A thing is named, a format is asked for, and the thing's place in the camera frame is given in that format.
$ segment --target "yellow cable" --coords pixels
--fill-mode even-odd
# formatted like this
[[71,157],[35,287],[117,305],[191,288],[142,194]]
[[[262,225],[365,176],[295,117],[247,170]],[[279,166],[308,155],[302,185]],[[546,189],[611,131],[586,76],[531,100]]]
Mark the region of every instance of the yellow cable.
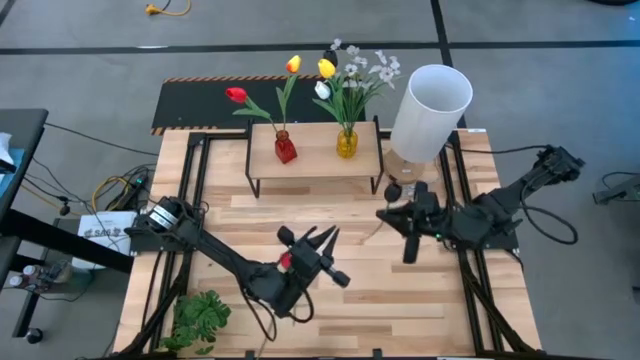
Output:
[[[98,185],[96,190],[91,195],[91,207],[93,208],[93,212],[98,211],[98,206],[96,205],[96,196],[98,195],[100,190],[102,190],[103,187],[109,185],[114,181],[119,181],[122,183],[122,185],[124,185],[124,194],[122,194],[122,196],[124,197],[125,195],[127,195],[127,193],[129,192],[129,186],[130,186],[127,180],[119,176],[109,176],[105,181],[103,181],[100,185]],[[118,200],[115,204],[111,205],[111,207],[107,208],[107,211],[111,211],[115,209],[116,206],[119,205],[119,203],[120,203],[120,200]]]
[[163,15],[169,15],[169,16],[182,16],[182,15],[186,15],[189,11],[191,11],[191,0],[187,0],[187,8],[184,9],[184,11],[179,13],[164,11],[153,4],[147,5],[144,11],[147,13],[147,15],[163,14]]
[[[36,193],[35,191],[33,191],[33,190],[29,189],[28,187],[26,187],[26,186],[24,186],[24,185],[20,185],[20,187],[21,187],[21,188],[23,188],[23,189],[25,189],[25,190],[27,190],[28,192],[30,192],[30,193],[31,193],[31,195],[33,195],[33,196],[37,197],[38,199],[40,199],[40,200],[44,201],[45,203],[47,203],[47,204],[49,204],[49,205],[53,206],[53,207],[54,207],[54,208],[56,208],[56,209],[58,209],[58,211],[60,211],[60,209],[62,208],[62,206],[58,206],[58,205],[56,205],[56,204],[52,203],[52,202],[51,202],[51,201],[49,201],[47,198],[45,198],[45,197],[41,196],[40,194]],[[73,211],[69,211],[69,213],[71,213],[71,214],[73,214],[73,215],[76,215],[76,216],[82,216],[82,214],[78,214],[77,212],[73,212]]]

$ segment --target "red tulip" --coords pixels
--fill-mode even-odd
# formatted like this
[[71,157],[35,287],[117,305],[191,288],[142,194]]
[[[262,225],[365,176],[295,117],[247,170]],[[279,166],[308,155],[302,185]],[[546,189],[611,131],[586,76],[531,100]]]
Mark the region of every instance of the red tulip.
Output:
[[225,94],[231,101],[235,101],[238,104],[244,104],[247,101],[247,92],[243,88],[228,88]]

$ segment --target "black desk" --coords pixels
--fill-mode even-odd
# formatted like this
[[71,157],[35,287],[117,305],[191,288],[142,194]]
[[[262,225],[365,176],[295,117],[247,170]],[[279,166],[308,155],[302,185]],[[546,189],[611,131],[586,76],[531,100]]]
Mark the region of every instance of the black desk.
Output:
[[[133,266],[132,257],[11,209],[22,179],[44,133],[44,123],[48,114],[49,112],[44,109],[0,110],[0,132],[12,134],[9,147],[24,149],[22,163],[16,170],[9,187],[0,197],[0,233],[2,234],[0,237],[0,279],[4,281],[9,271],[22,272],[26,265],[45,263],[44,257],[35,259],[17,254],[22,240],[130,273]],[[27,296],[13,333],[14,337],[25,336],[38,297],[33,293]]]

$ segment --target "wooden shelf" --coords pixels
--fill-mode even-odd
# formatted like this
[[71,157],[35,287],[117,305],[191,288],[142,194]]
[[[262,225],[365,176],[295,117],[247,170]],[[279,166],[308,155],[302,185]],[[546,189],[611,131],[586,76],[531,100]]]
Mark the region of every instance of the wooden shelf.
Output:
[[[336,122],[287,124],[289,138],[298,153],[298,157],[287,164],[275,155],[276,139],[271,125],[253,124],[250,129],[246,175],[256,197],[260,180],[264,179],[369,177],[373,193],[377,190],[383,173],[377,118],[356,123],[358,150],[351,159],[343,159],[336,153],[338,133],[342,130]],[[253,180],[257,180],[257,189]]]

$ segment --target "yellow vase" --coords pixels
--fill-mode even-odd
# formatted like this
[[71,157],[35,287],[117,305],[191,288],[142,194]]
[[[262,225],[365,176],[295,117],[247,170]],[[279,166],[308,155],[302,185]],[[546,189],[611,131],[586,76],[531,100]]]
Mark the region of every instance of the yellow vase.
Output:
[[355,131],[351,131],[351,136],[347,136],[344,130],[338,134],[338,143],[336,144],[336,151],[340,157],[350,159],[356,154],[358,149],[358,134]]

